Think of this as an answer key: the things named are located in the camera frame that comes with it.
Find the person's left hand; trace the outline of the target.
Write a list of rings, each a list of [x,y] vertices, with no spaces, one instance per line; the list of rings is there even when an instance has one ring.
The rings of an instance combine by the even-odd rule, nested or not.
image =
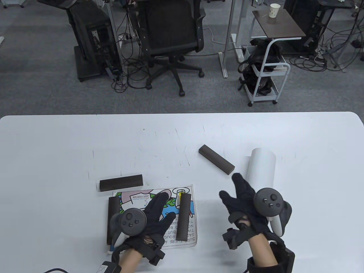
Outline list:
[[[110,232],[114,250],[111,261],[120,267],[120,272],[135,272],[142,258],[153,266],[164,258],[161,250],[165,243],[164,235],[176,218],[172,212],[160,219],[168,199],[167,192],[155,195],[142,211],[142,221],[135,217],[134,212],[131,212],[131,217],[128,217],[128,212],[112,216]]]

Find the person's right hand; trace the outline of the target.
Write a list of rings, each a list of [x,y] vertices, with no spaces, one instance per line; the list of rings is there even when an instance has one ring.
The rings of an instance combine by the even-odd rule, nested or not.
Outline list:
[[[222,235],[229,249],[235,250],[243,242],[259,234],[263,234],[269,241],[275,241],[281,247],[286,247],[284,241],[269,230],[267,218],[256,210],[253,203],[255,190],[240,173],[234,173],[232,181],[236,191],[235,198],[224,190],[219,192],[220,199],[229,212],[228,221],[237,227],[229,228]]]

